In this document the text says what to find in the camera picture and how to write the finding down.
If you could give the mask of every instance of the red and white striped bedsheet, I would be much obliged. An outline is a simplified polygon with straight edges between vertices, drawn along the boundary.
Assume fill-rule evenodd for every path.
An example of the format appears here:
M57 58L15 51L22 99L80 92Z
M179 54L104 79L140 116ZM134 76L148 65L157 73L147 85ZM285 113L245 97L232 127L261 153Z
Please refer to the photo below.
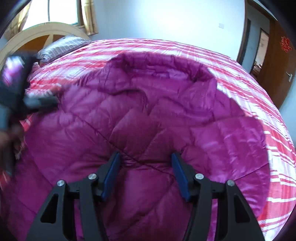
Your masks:
M260 120L266 135L271 184L258 221L265 239L271 241L295 206L295 149L279 111L265 90L236 61L219 53L171 41L99 40L39 69L31 80L28 94L44 93L57 86L76 82L83 74L103 67L109 59L127 51L176 55L204 63L217 78L218 89L233 98L246 115Z

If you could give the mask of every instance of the wooden door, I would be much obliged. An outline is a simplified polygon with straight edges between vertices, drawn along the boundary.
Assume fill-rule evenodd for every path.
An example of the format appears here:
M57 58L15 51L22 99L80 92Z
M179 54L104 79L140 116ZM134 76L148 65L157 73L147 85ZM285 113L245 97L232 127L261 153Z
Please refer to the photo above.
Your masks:
M292 50L288 53L283 51L280 44L282 37L287 37L285 31L277 21L271 21L264 64L257 78L278 109L287 96L296 71L296 50L290 43ZM287 73L293 75L290 82Z

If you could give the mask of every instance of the window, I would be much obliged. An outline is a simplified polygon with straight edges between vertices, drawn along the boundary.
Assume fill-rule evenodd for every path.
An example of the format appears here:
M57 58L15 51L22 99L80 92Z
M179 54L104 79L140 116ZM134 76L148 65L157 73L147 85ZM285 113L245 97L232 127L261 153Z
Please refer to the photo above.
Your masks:
M24 29L46 22L81 24L80 0L32 0Z

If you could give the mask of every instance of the quilted puffer fabric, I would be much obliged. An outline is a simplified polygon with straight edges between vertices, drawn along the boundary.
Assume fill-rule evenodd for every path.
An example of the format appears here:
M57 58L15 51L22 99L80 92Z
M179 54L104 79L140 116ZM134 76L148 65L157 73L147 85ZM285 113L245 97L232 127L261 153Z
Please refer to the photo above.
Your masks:
M110 240L182 240L192 205L180 195L170 162L174 151L211 180L235 180L256 216L268 193L259 121L217 90L204 65L185 58L118 55L66 87L58 110L35 116L25 140L1 197L1 216L19 241L58 180L83 179L116 150L122 167L101 208ZM79 204L75 208L83 240ZM216 213L213 202L209 240Z

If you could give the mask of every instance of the metal screw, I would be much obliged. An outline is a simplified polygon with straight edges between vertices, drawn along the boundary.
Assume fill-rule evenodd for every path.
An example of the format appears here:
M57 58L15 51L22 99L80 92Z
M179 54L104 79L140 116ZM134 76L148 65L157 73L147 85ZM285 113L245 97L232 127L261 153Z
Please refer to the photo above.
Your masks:
M89 174L89 180L94 180L94 179L96 179L96 174L95 173Z
M59 181L57 181L57 185L59 187L62 187L63 185L65 185L65 181L64 180L59 180Z
M228 180L227 185L233 187L235 185L235 182L233 180Z
M197 173L197 174L195 174L195 178L196 178L197 180L202 180L204 177L205 177L205 176L204 176L203 174L201 174L201 173Z

